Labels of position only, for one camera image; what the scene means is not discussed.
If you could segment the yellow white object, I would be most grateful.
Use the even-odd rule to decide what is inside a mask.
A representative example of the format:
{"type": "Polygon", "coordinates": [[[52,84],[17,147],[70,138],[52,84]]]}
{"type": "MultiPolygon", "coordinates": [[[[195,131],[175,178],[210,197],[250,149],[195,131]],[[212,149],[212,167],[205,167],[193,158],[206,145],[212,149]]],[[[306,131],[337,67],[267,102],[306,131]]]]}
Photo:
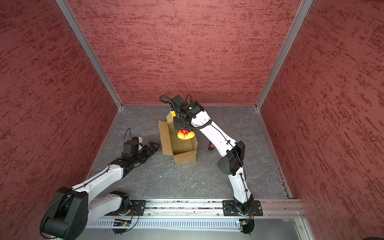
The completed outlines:
{"type": "Polygon", "coordinates": [[[174,128],[175,130],[178,131],[177,133],[177,137],[180,139],[180,140],[191,140],[195,137],[195,133],[191,130],[188,130],[186,128],[183,128],[179,119],[177,118],[176,116],[176,112],[175,111],[171,111],[171,116],[172,116],[172,120],[173,120],[173,123],[174,123],[174,128]]]}

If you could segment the brown cardboard express box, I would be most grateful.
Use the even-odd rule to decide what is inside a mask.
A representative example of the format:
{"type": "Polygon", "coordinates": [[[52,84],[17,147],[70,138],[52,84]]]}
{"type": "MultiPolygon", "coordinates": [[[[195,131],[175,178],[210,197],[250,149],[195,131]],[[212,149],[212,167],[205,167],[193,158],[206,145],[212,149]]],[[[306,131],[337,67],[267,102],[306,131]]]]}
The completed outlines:
{"type": "Polygon", "coordinates": [[[167,115],[167,122],[158,123],[163,154],[172,156],[176,167],[196,163],[198,146],[196,137],[186,141],[180,140],[177,137],[178,131],[174,128],[171,112],[167,115]]]}

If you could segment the red handled box cutter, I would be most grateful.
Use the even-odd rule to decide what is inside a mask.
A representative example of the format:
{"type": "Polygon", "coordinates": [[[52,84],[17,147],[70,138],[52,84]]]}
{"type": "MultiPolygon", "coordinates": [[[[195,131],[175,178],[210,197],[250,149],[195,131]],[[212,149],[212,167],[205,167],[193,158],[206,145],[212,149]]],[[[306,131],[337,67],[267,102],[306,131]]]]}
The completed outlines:
{"type": "Polygon", "coordinates": [[[208,150],[209,151],[213,151],[214,149],[215,149],[215,146],[212,143],[210,143],[209,147],[208,147],[208,150]]]}

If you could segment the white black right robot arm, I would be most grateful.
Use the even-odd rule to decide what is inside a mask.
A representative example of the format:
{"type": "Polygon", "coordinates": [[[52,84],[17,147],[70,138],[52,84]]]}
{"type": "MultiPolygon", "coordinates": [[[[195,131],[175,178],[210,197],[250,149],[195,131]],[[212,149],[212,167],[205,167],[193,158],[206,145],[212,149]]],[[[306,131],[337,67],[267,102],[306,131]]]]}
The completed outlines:
{"type": "Polygon", "coordinates": [[[217,165],[230,180],[236,210],[243,216],[247,215],[252,209],[254,197],[246,183],[245,144],[227,135],[197,101],[187,102],[179,95],[173,98],[161,96],[159,100],[171,106],[174,128],[180,140],[190,140],[195,131],[200,131],[219,152],[222,158],[217,165]]]}

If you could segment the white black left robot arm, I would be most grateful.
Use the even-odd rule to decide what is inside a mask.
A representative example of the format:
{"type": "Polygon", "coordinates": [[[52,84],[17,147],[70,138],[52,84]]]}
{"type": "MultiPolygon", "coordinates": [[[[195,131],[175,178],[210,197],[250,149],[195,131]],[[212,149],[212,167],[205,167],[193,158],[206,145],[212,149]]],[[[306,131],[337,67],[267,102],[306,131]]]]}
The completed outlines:
{"type": "Polygon", "coordinates": [[[139,208],[132,204],[129,194],[112,191],[103,197],[100,193],[144,164],[159,148],[158,143],[144,145],[142,138],[132,137],[124,142],[121,156],[104,170],[71,188],[57,190],[41,220],[40,235],[47,240],[75,240],[88,223],[107,214],[116,213],[130,220],[139,216],[139,208]]]}

